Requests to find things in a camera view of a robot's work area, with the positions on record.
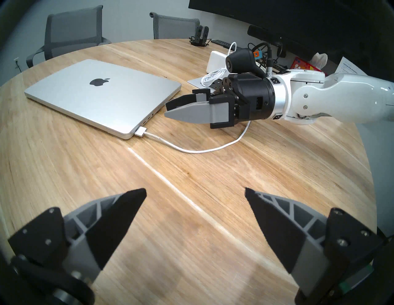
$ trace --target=chair armrest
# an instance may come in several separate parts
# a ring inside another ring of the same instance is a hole
[[[41,52],[44,52],[44,46],[39,48],[34,54],[30,54],[28,57],[26,57],[26,64],[29,68],[31,68],[33,66],[33,57],[35,56],[35,54],[38,54]]]
[[[101,37],[101,43],[99,43],[99,46],[102,46],[103,44],[109,44],[111,43],[108,39]]]

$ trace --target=silver laptop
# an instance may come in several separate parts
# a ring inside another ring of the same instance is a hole
[[[181,88],[141,71],[87,59],[25,90],[41,104],[122,139],[131,138]]]

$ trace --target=gray chair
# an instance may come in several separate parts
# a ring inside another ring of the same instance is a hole
[[[111,43],[102,37],[102,5],[59,14],[51,14],[46,20],[44,45],[26,58],[29,68],[35,54],[44,52],[45,60]]]
[[[158,15],[150,12],[153,18],[153,38],[189,38],[194,36],[196,29],[200,25],[200,20],[178,18],[171,16]]]

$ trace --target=power adapter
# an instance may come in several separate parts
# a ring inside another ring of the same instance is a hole
[[[226,68],[226,57],[227,54],[212,51],[206,67],[206,72],[211,73],[221,68]],[[230,72],[227,70],[227,72],[223,74],[222,78],[227,77],[229,74]]]

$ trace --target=round table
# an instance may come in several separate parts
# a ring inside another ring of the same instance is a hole
[[[244,187],[325,215],[340,207],[376,231],[372,176],[354,124],[326,117],[309,126],[253,121],[237,144],[189,155],[147,137],[118,139],[24,95],[90,58],[178,81],[178,97],[191,93],[187,80],[204,75],[212,50],[227,51],[185,39],[113,43],[40,63],[0,88],[0,213],[8,237],[49,207],[65,215],[93,199],[147,190],[92,286],[97,304],[292,303],[297,285],[268,246]],[[148,131],[189,150],[230,142],[246,124],[210,129],[163,113]]]

